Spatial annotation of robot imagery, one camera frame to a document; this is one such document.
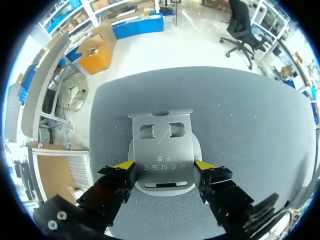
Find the white radiator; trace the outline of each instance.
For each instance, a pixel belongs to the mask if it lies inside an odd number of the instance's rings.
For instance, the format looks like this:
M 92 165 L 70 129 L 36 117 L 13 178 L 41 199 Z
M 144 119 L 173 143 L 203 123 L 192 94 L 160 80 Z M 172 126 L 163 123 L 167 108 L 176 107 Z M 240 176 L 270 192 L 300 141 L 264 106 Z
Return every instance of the white radiator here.
M 32 155 L 37 184 L 44 201 L 47 200 L 47 197 L 40 178 L 37 155 L 66 157 L 75 186 L 83 192 L 87 191 L 94 184 L 91 174 L 89 151 L 32 148 Z

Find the cardboard box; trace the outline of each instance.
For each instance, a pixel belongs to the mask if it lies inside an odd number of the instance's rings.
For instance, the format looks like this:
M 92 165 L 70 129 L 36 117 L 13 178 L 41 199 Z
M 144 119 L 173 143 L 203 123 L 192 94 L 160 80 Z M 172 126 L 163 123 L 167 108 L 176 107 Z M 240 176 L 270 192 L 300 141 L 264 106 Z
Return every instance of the cardboard box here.
M 135 17 L 135 16 L 139 16 L 141 14 L 144 14 L 144 10 L 143 9 L 138 9 L 138 11 L 136 11 L 136 12 L 131 12 L 131 13 L 128 13 L 128 14 L 125 14 L 125 15 L 121 15 L 121 16 L 115 16 L 114 18 L 111 18 L 109 21 L 111 23 L 114 23 L 114 22 L 120 21 L 122 19 L 132 18 L 132 17 Z
M 16 79 L 15 83 L 20 84 L 23 78 L 24 78 L 24 75 L 22 73 L 19 73 L 18 78 Z
M 100 35 L 86 38 L 76 53 L 82 53 L 79 64 L 91 75 L 108 69 L 112 59 L 112 50 Z
M 64 34 L 67 31 L 71 31 L 72 29 L 74 29 L 76 26 L 78 25 L 78 23 L 75 20 L 72 20 L 70 22 L 68 22 L 66 25 L 64 25 L 63 27 L 61 27 L 61 32 Z
M 145 1 L 145 2 L 141 2 L 139 3 L 136 8 L 137 9 L 143 9 L 143 8 L 151 8 L 155 6 L 155 2 L 154 1 Z
M 109 0 L 98 0 L 94 3 L 92 3 L 91 6 L 92 6 L 93 11 L 95 12 L 99 9 L 102 9 L 102 8 L 108 6 L 109 4 L 110 4 Z
M 293 76 L 292 67 L 290 65 L 283 66 L 281 68 L 281 73 L 285 78 L 292 77 Z
M 87 15 L 87 13 L 85 13 L 84 11 L 81 11 L 73 17 L 73 20 L 75 20 L 78 24 L 80 24 L 80 23 L 84 22 L 85 20 L 87 20 L 88 18 L 89 17 Z
M 95 35 L 100 35 L 104 43 L 110 48 L 111 52 L 114 51 L 117 38 L 114 33 L 114 29 L 111 26 L 111 21 L 103 21 L 100 26 L 91 30 L 91 33 Z

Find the desk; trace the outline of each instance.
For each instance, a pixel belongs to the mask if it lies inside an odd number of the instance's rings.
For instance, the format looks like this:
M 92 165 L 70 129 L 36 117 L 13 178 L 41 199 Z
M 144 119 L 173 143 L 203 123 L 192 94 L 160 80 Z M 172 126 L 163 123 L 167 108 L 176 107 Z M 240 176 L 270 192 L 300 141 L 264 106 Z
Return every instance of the desk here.
M 93 180 L 105 165 L 128 160 L 128 114 L 188 109 L 203 161 L 227 166 L 255 203 L 278 193 L 279 209 L 310 181 L 316 132 L 308 99 L 261 75 L 204 66 L 143 72 L 96 90 L 90 116 Z M 109 230 L 132 240 L 206 239 L 224 232 L 195 188 L 170 197 L 134 188 Z

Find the wooden board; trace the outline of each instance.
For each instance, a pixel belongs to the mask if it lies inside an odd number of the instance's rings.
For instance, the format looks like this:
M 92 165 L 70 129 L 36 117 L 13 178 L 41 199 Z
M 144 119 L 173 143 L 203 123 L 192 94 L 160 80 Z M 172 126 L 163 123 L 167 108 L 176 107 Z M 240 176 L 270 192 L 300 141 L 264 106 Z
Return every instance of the wooden board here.
M 29 145 L 37 148 L 38 143 L 32 142 Z M 65 147 L 43 143 L 42 149 L 65 150 Z M 67 157 L 37 155 L 37 161 L 46 197 L 50 199 L 56 194 L 59 194 L 70 203 L 76 204 L 76 201 L 67 189 L 67 187 L 77 188 L 69 169 Z

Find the screw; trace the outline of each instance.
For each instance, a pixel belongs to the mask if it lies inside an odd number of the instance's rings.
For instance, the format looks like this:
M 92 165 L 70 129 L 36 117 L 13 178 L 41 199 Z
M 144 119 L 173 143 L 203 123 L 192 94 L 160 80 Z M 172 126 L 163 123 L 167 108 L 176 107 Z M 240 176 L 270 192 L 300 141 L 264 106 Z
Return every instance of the screw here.
M 58 229 L 58 224 L 56 223 L 56 221 L 50 220 L 48 222 L 48 227 L 49 227 L 50 230 L 55 231 L 55 230 Z
M 57 214 L 56 214 L 56 217 L 59 219 L 59 220 L 66 220 L 67 219 L 67 213 L 65 211 L 59 211 Z

